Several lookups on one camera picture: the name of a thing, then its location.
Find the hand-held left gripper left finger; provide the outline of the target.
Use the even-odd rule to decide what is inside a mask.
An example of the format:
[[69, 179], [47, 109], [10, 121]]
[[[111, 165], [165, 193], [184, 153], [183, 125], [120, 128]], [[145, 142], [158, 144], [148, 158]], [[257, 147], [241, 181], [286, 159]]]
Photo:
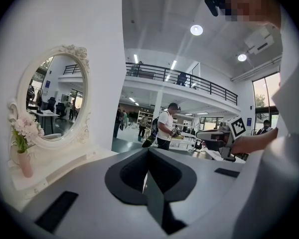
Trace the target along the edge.
[[36, 195], [22, 213], [35, 222], [55, 199], [69, 191], [78, 197], [54, 232], [59, 238], [164, 238], [164, 230], [145, 206], [124, 204], [106, 187], [108, 168], [135, 153], [135, 150], [119, 153], [74, 168]]

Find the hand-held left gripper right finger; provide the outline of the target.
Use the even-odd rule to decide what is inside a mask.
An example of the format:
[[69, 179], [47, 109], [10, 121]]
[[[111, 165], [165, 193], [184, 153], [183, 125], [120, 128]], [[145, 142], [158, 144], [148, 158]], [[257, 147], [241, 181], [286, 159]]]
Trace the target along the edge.
[[184, 165], [187, 170], [171, 194], [172, 197], [184, 194], [185, 198], [169, 202], [173, 217], [185, 227], [172, 235], [232, 236], [241, 203], [231, 196], [246, 164], [200, 159], [155, 148], [149, 152], [173, 161], [175, 167]]

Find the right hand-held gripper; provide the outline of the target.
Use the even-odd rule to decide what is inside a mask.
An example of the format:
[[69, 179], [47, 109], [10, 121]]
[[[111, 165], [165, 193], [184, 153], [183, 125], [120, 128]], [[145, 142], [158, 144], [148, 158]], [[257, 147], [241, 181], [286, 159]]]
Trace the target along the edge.
[[196, 137], [202, 140], [209, 150], [218, 151], [221, 157], [230, 162], [236, 161], [232, 148], [235, 140], [246, 132], [244, 122], [240, 115], [236, 115], [220, 124], [220, 130], [210, 129], [196, 133]]

